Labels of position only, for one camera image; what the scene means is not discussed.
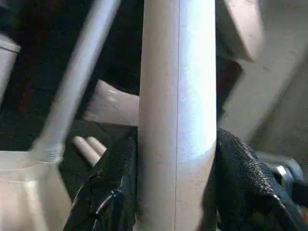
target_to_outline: white pipe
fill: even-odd
[[[44,162],[61,160],[64,139],[101,53],[119,4],[120,0],[96,0],[94,2],[69,61],[44,130],[34,146],[33,155],[38,160]]]
[[[107,150],[107,148],[94,137],[88,137],[87,142],[100,156],[102,156]]]
[[[73,143],[92,166],[95,166],[100,160],[101,156],[86,142],[84,138],[75,136],[73,138]]]
[[[216,143],[215,49],[214,0],[144,1],[135,230],[198,230]]]

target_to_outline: cylindrical post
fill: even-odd
[[[88,14],[33,156],[54,162],[62,158],[63,142],[75,116],[120,0],[96,0]]]
[[[145,0],[135,230],[216,230],[215,49],[214,0]]]

